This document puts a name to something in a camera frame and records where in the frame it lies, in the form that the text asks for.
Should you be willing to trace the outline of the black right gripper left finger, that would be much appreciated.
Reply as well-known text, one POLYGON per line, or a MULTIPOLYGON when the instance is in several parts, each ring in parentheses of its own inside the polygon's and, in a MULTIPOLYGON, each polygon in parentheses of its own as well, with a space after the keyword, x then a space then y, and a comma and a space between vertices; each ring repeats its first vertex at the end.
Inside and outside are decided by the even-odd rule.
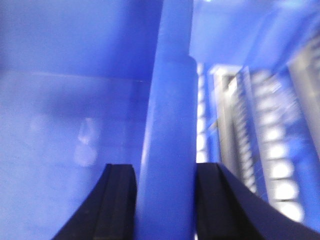
POLYGON ((130 164, 107 164, 97 184, 55 240, 131 240, 137 182, 130 164))

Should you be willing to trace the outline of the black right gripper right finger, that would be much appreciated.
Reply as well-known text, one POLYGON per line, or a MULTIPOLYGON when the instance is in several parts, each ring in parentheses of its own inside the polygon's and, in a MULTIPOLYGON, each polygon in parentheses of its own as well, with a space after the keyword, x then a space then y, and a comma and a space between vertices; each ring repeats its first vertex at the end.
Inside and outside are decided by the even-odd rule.
POLYGON ((200 240, 318 240, 319 233, 281 214, 225 166, 196 169, 196 232, 200 240))

